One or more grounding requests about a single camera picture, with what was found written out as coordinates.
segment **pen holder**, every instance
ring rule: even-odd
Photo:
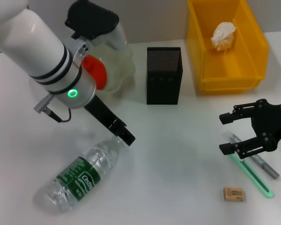
[[[181,48],[147,48],[147,105],[177,105],[182,74]]]

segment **gray marker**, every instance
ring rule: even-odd
[[[235,134],[232,134],[230,136],[230,141],[232,143],[237,143],[237,142],[241,142],[242,140],[240,140]],[[267,174],[269,174],[273,179],[277,179],[279,177],[279,174],[269,164],[267,164],[267,162],[264,161],[263,158],[261,158],[259,155],[253,155],[250,156],[250,158],[265,172],[267,172]]]

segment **pencil eraser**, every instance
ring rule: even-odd
[[[243,201],[244,190],[236,187],[225,187],[224,188],[225,201]]]

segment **white tissue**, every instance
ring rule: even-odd
[[[218,51],[231,48],[234,39],[233,32],[236,27],[231,22],[220,23],[214,31],[214,36],[211,38],[214,48]]]

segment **yellow plastic bin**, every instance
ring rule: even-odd
[[[229,94],[252,89],[264,79],[268,43],[245,0],[188,0],[187,43],[197,90]],[[211,37],[222,22],[236,27],[231,49],[214,49]]]

